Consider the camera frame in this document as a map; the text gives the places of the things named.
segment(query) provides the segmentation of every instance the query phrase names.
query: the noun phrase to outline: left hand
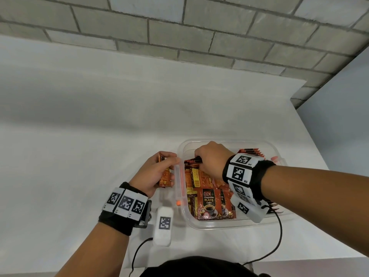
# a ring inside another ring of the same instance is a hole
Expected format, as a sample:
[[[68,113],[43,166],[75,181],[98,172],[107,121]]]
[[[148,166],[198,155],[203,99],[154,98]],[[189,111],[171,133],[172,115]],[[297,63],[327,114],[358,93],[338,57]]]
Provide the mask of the left hand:
[[[159,153],[166,157],[166,159],[158,162]],[[157,183],[163,175],[164,170],[168,167],[170,169],[173,169],[173,165],[176,165],[179,162],[180,158],[177,157],[177,154],[167,151],[160,151],[146,160],[146,162],[139,169],[136,175],[133,176],[132,180],[129,181],[129,184],[136,189],[144,192],[149,198],[151,198],[154,195],[156,189],[159,187]],[[173,173],[170,174],[170,179],[170,186],[173,186]]]

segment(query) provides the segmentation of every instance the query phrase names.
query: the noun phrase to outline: coffee cup image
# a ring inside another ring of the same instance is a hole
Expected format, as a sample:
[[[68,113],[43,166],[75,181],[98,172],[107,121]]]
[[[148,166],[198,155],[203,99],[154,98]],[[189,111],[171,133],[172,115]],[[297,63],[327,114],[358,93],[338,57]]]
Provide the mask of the coffee cup image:
[[[215,206],[210,205],[210,204],[205,205],[205,210],[206,210],[206,212],[209,213],[210,216],[212,216],[212,215],[214,215]]]
[[[227,214],[227,211],[226,211],[226,208],[225,208],[225,205],[222,204],[222,214],[223,215],[226,215]]]

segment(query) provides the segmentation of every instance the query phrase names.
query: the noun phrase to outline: hand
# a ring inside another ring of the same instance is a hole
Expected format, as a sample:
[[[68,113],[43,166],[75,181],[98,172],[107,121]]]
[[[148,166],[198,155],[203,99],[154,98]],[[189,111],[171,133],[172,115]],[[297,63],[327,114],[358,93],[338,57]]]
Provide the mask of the hand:
[[[161,153],[164,157],[166,157],[165,160],[159,161],[159,153]],[[140,191],[147,194],[149,198],[151,198],[156,189],[159,187],[157,183],[159,182],[161,176],[163,175],[163,172],[166,168],[173,169],[173,165],[178,164],[180,161],[180,158],[177,157],[177,154],[167,152],[167,151],[161,151],[156,154],[154,154],[152,157],[146,160],[146,162],[143,164],[143,166],[139,169],[139,171],[136,173],[136,175],[133,176],[132,180],[129,182],[129,184],[136,189],[139,189]],[[170,174],[170,186],[174,185],[174,175],[173,173]]]
[[[200,156],[203,160],[203,163],[200,164],[200,170],[219,180],[222,180],[225,163],[232,155],[235,153],[214,141],[210,141],[207,145],[195,150],[195,156]]]

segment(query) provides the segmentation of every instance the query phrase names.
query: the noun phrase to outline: black shirt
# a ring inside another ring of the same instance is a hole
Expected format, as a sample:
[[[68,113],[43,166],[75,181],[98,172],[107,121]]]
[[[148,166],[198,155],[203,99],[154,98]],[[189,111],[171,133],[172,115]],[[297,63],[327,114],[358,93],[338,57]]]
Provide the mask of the black shirt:
[[[141,274],[141,277],[153,276],[257,277],[258,275],[239,263],[195,256],[184,257],[179,260],[169,260],[158,267],[149,267]],[[259,277],[270,276],[267,274],[260,274]]]

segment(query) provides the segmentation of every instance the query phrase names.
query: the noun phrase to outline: right hand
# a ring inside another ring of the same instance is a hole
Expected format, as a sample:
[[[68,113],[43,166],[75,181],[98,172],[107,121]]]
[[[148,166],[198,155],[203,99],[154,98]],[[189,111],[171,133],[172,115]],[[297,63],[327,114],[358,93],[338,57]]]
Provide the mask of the right hand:
[[[195,156],[200,156],[203,160],[203,163],[200,164],[200,170],[218,180],[222,180],[225,163],[232,155],[235,153],[214,141],[210,141],[195,150]]]

